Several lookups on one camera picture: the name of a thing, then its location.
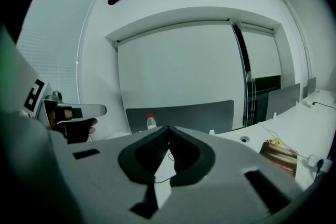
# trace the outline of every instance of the white desk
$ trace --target white desk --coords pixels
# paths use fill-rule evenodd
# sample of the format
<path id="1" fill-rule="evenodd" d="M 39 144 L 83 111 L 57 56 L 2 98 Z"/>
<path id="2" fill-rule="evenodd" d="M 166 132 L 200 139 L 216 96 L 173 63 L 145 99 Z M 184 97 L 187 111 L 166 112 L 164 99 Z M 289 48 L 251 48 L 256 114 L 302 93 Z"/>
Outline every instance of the white desk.
<path id="1" fill-rule="evenodd" d="M 336 93 L 330 91 L 314 92 L 303 101 L 307 101 L 310 105 L 313 101 L 317 101 L 335 107 Z M 263 125 L 275 132 L 284 143 L 300 155 L 309 157 L 309 155 L 315 154 L 326 158 L 335 134 L 336 110 L 319 104 L 311 105 L 311 108 L 308 108 L 302 102 L 278 115 L 274 120 L 263 122 Z M 215 135 L 243 143 L 258 153 L 266 139 L 274 138 L 258 124 Z M 241 136 L 249 137 L 250 141 L 241 142 Z M 308 188 L 313 183 L 313 172 L 315 170 L 307 166 L 307 161 L 298 156 L 295 180 L 302 189 Z"/>

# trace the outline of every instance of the power plug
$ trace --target power plug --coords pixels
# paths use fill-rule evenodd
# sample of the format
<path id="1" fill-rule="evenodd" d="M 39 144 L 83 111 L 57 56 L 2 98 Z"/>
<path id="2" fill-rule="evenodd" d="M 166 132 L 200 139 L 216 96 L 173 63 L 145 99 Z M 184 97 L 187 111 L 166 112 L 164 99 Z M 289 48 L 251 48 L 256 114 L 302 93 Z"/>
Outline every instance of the power plug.
<path id="1" fill-rule="evenodd" d="M 309 109 L 311 108 L 311 105 L 307 101 L 303 101 L 302 104 L 308 107 Z"/>
<path id="2" fill-rule="evenodd" d="M 323 165 L 322 165 L 320 171 L 327 173 L 330 170 L 331 165 L 333 164 L 333 161 L 331 161 L 329 159 L 325 159 L 325 158 L 319 157 L 317 155 L 310 155 L 309 158 L 308 158 L 308 165 L 310 167 L 313 167 L 313 168 L 317 169 L 317 162 L 321 159 L 323 159 L 324 162 L 323 162 Z"/>

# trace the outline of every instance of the hand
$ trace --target hand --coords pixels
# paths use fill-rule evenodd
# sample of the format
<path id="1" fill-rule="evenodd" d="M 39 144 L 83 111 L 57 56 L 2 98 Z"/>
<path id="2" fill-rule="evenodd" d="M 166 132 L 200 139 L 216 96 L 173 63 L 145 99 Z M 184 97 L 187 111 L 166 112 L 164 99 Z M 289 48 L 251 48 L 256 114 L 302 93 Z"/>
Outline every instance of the hand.
<path id="1" fill-rule="evenodd" d="M 65 118 L 70 119 L 72 118 L 72 111 L 65 109 L 64 115 L 65 115 Z M 48 116 L 50 127 L 54 130 L 56 127 L 56 117 L 55 117 L 54 110 L 47 112 L 47 116 Z M 89 129 L 89 134 L 93 134 L 96 131 L 96 129 L 92 126 L 96 125 L 97 123 L 98 123 L 97 119 L 92 119 L 91 127 Z"/>

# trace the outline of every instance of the white wall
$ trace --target white wall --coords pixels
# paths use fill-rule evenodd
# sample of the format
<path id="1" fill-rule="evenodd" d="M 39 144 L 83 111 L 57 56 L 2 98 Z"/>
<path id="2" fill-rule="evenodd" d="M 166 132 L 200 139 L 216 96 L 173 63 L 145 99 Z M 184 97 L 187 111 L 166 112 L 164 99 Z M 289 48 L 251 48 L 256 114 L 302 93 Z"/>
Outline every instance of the white wall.
<path id="1" fill-rule="evenodd" d="M 99 137 L 107 137 L 113 130 L 128 130 L 120 98 L 116 70 L 117 54 L 104 36 L 153 14 L 203 6 L 246 10 L 281 23 L 294 59 L 295 83 L 307 83 L 307 65 L 302 41 L 296 24 L 282 0 L 121 0 L 113 6 L 109 6 L 107 0 L 96 0 L 83 37 L 80 84 L 85 102 L 104 103 L 110 113 L 108 120 L 103 122 L 104 126 L 101 125 L 99 129 Z"/>
<path id="2" fill-rule="evenodd" d="M 290 0 L 308 43 L 317 88 L 336 91 L 336 20 L 326 0 Z"/>
<path id="3" fill-rule="evenodd" d="M 232 129 L 243 127 L 244 75 L 229 22 L 178 24 L 129 38 L 118 45 L 118 68 L 125 110 L 233 100 Z"/>
<path id="4" fill-rule="evenodd" d="M 92 0 L 33 0 L 17 48 L 64 102 L 78 103 L 77 51 Z"/>
<path id="5" fill-rule="evenodd" d="M 289 45 L 288 38 L 286 36 L 285 30 L 282 25 L 275 28 L 274 40 L 277 44 L 277 49 L 279 52 L 279 59 L 280 59 L 280 66 L 281 66 L 281 73 L 282 73 L 281 87 L 285 88 L 285 87 L 292 86 L 295 84 L 295 74 L 293 73 L 294 63 L 293 61 L 289 60 L 291 57 L 290 45 Z"/>

